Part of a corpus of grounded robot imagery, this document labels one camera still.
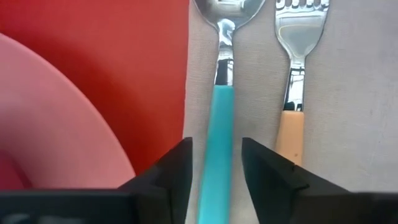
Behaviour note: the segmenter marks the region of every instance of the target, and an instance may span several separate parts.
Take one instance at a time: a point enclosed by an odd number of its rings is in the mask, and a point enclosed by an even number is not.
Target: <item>metal neck of spoon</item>
[[[235,31],[235,24],[228,19],[222,19],[217,23],[217,30],[219,47],[215,85],[232,86],[234,73],[232,36]]]
[[[304,109],[305,57],[291,58],[289,78],[284,100],[284,110],[303,111]]]

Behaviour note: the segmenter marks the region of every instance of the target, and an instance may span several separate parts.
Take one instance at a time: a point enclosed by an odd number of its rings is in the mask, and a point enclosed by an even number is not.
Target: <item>wooden fork handle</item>
[[[304,113],[283,111],[276,141],[276,152],[296,165],[302,165]]]

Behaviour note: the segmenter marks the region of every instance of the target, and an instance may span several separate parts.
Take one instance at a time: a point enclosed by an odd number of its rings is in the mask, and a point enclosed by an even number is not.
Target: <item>teal spoon handle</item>
[[[210,108],[197,224],[229,223],[233,111],[233,86],[215,85]]]

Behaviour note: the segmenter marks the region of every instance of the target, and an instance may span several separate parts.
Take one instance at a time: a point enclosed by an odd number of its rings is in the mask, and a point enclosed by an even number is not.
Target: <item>black plastic piece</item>
[[[0,223],[184,224],[192,184],[192,139],[115,190],[0,192]]]
[[[260,224],[398,223],[398,194],[349,192],[250,138],[242,160]]]

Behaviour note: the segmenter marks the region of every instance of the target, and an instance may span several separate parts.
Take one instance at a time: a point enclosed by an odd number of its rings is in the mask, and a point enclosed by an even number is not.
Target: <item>beige tablecloth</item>
[[[231,223],[258,223],[241,163],[241,138],[274,148],[289,69],[274,34],[275,0],[234,36]],[[331,0],[307,59],[303,166],[348,190],[398,190],[398,2]],[[193,136],[188,224],[195,223],[217,34],[190,6],[184,136]]]

